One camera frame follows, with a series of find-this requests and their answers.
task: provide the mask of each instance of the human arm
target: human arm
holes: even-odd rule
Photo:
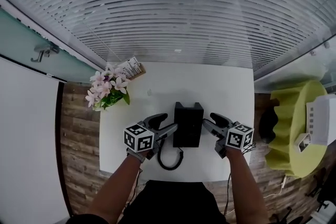
[[[268,224],[264,198],[240,150],[226,147],[238,224]]]
[[[140,161],[128,155],[116,172],[105,182],[91,203],[87,213],[117,223],[139,172]]]

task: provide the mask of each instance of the window blinds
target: window blinds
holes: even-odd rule
[[[193,62],[257,76],[333,33],[336,0],[16,0],[106,61]]]

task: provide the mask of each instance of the black device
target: black device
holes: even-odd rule
[[[174,123],[178,124],[173,135],[173,147],[198,147],[201,137],[204,110],[200,103],[185,108],[180,102],[175,104]]]

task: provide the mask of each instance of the wooden floor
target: wooden floor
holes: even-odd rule
[[[67,193],[71,207],[75,214],[81,214],[94,198],[102,184],[111,174],[99,171],[99,120],[100,113],[87,108],[85,95],[89,87],[68,83],[64,87],[61,112],[61,156],[64,169]],[[260,141],[258,123],[261,114],[269,104],[269,95],[255,95],[255,142],[257,148],[252,152],[250,169],[260,187],[264,197],[280,192],[280,184],[284,177],[282,171],[271,170],[266,166],[265,154],[269,149]],[[315,174],[322,167],[329,171],[336,160],[336,143],[328,147],[327,153],[316,169]],[[227,195],[227,181],[204,183],[214,194],[218,207],[224,212]],[[313,175],[295,179],[288,177],[286,185],[280,195],[273,195],[265,199],[269,216],[283,215],[288,206],[293,208],[289,220],[297,216],[305,219],[317,209],[316,198],[306,197],[305,193],[315,187]],[[233,198],[229,192],[229,204],[226,218],[235,223],[235,212],[232,211]]]

